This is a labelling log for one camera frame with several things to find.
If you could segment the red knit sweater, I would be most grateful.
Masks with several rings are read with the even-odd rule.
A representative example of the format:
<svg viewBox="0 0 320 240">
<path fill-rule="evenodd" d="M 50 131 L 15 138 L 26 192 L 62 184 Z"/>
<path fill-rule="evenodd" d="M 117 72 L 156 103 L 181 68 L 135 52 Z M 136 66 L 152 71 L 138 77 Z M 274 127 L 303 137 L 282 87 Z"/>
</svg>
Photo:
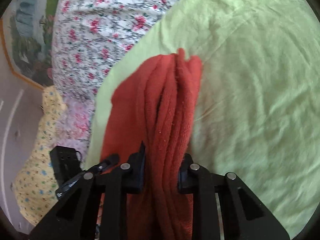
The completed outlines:
<svg viewBox="0 0 320 240">
<path fill-rule="evenodd" d="M 191 239 L 193 197 L 177 189 L 200 90 L 202 62 L 183 49 L 144 61 L 112 96 L 101 158 L 126 161 L 146 147 L 142 192 L 127 202 L 129 239 L 150 239 L 158 222 L 165 239 Z"/>
</svg>

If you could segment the pink purple floral pillow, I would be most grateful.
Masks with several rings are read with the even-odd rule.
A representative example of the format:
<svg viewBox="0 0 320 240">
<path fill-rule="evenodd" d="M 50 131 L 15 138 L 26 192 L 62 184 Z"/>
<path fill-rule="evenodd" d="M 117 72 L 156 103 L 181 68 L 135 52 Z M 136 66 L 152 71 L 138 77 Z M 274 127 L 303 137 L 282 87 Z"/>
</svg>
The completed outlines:
<svg viewBox="0 0 320 240">
<path fill-rule="evenodd" d="M 95 112 L 94 100 L 84 100 L 64 97 L 66 107 L 58 118 L 56 129 L 56 144 L 74 148 L 86 158 L 91 138 L 91 122 Z"/>
</svg>

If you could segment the yellow cartoon print pillow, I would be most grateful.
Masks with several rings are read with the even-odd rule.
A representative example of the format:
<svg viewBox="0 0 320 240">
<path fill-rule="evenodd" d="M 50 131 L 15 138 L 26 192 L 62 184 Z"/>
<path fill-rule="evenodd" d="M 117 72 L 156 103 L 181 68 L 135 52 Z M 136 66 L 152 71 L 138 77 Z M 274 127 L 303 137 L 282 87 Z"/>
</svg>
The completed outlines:
<svg viewBox="0 0 320 240">
<path fill-rule="evenodd" d="M 36 226 L 57 202 L 57 181 L 50 151 L 57 142 L 56 123 L 67 107 L 54 86 L 43 90 L 42 108 L 43 116 L 39 121 L 33 150 L 13 182 L 19 211 L 33 226 Z"/>
</svg>

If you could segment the green bed sheet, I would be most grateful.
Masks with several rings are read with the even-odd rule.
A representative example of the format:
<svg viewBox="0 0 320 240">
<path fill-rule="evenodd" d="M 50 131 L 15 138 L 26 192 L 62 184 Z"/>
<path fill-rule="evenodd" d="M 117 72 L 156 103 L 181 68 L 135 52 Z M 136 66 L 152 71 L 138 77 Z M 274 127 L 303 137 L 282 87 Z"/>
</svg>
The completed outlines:
<svg viewBox="0 0 320 240">
<path fill-rule="evenodd" d="M 86 161 L 100 158 L 113 91 L 146 59 L 203 62 L 191 153 L 236 173 L 296 237 L 319 205 L 319 21 L 306 0 L 180 0 L 112 67 Z"/>
</svg>

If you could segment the white floral quilt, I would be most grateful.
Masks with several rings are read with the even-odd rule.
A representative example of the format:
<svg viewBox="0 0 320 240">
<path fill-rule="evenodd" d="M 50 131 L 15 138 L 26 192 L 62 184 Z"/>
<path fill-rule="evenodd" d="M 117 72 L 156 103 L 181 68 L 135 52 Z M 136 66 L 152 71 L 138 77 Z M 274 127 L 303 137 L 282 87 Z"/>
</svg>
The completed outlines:
<svg viewBox="0 0 320 240">
<path fill-rule="evenodd" d="M 59 0 L 53 27 L 53 83 L 92 99 L 111 68 L 178 0 Z"/>
</svg>

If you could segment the framed landscape painting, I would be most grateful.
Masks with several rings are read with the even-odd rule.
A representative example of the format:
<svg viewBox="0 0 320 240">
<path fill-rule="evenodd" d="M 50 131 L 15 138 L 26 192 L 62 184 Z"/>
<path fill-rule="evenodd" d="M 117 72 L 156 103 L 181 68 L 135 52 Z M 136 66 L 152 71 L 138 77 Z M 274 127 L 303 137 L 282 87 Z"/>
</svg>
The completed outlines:
<svg viewBox="0 0 320 240">
<path fill-rule="evenodd" d="M 11 0 L 1 35 L 14 75 L 40 89 L 53 85 L 52 36 L 59 0 Z"/>
</svg>

